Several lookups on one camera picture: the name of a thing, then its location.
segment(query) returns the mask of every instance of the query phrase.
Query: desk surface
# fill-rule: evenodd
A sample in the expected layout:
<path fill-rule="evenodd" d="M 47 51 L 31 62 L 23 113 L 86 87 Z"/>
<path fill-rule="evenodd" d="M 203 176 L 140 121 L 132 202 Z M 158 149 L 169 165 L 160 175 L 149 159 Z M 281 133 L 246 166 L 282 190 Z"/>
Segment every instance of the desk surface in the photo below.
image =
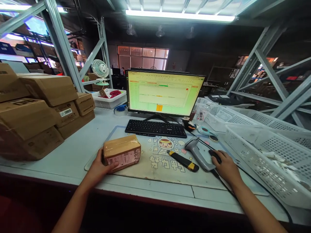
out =
<path fill-rule="evenodd" d="M 86 171 L 84 166 L 90 157 L 120 122 L 141 119 L 136 116 L 115 117 L 112 111 L 95 110 L 96 118 L 65 140 L 58 148 L 39 161 L 14 162 L 0 157 L 0 172 L 24 179 L 35 179 L 45 183 L 72 186 L 79 185 Z M 238 155 L 222 140 L 228 151 Z M 254 178 L 261 179 L 240 159 L 241 165 Z M 132 195 L 150 202 L 170 203 L 184 208 L 206 208 L 242 214 L 239 203 L 229 192 L 218 189 L 202 188 L 191 185 L 143 180 L 118 175 L 108 175 L 96 187 L 100 191 L 115 192 L 121 196 Z M 258 199 L 280 221 L 287 222 L 285 212 L 270 196 Z M 311 211 L 285 205 L 293 222 L 311 225 Z"/>

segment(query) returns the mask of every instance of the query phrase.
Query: keyboard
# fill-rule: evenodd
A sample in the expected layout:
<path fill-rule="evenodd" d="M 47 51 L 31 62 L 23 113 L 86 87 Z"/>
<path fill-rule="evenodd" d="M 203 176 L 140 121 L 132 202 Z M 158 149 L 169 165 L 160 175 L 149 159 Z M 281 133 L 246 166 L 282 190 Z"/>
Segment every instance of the keyboard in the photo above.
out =
<path fill-rule="evenodd" d="M 129 120 L 125 132 L 146 136 L 158 135 L 175 138 L 187 138 L 182 125 L 157 121 Z"/>

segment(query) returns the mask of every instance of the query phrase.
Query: water bottle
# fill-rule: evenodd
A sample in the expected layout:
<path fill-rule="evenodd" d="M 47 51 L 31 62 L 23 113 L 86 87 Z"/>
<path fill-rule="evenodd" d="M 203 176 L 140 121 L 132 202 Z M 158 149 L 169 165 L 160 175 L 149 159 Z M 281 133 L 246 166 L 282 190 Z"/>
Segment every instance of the water bottle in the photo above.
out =
<path fill-rule="evenodd" d="M 200 111 L 199 111 L 199 113 L 198 113 L 198 115 L 197 115 L 197 118 L 196 118 L 196 124 L 198 124 L 198 125 L 201 125 L 201 124 L 203 124 L 203 122 L 204 122 L 204 119 L 206 118 L 206 116 L 207 116 L 207 113 L 211 110 L 211 103 L 207 103 L 206 105 L 204 105 L 201 109 L 200 109 Z"/>

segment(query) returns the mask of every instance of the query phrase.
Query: monitor stand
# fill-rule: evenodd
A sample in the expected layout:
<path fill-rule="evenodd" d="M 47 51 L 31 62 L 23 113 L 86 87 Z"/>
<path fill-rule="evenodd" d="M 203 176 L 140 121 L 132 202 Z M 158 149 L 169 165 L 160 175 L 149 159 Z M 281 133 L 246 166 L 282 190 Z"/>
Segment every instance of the monitor stand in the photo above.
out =
<path fill-rule="evenodd" d="M 146 119 L 143 120 L 143 121 L 149 121 L 149 120 L 151 120 L 151 119 L 156 119 L 156 118 L 157 118 L 157 119 L 160 119 L 160 120 L 162 120 L 162 121 L 164 121 L 165 123 L 170 124 L 166 119 L 163 118 L 163 116 L 161 116 L 161 115 L 159 115 L 159 114 L 154 114 L 154 115 L 152 115 L 152 116 L 146 118 Z"/>

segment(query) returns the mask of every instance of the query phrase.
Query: shipping label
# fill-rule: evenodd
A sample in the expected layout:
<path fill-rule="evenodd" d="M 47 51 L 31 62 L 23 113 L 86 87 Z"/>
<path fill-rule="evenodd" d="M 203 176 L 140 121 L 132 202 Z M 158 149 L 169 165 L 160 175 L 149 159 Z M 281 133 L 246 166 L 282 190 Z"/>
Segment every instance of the shipping label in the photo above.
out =
<path fill-rule="evenodd" d="M 69 115 L 70 113 L 72 113 L 71 108 L 59 112 L 59 114 L 61 115 L 61 117 L 67 116 L 67 115 Z"/>
<path fill-rule="evenodd" d="M 118 168 L 133 162 L 137 162 L 139 160 L 139 157 L 140 157 L 140 149 L 136 149 L 108 159 L 108 164 L 119 162 L 119 165 L 116 167 Z"/>

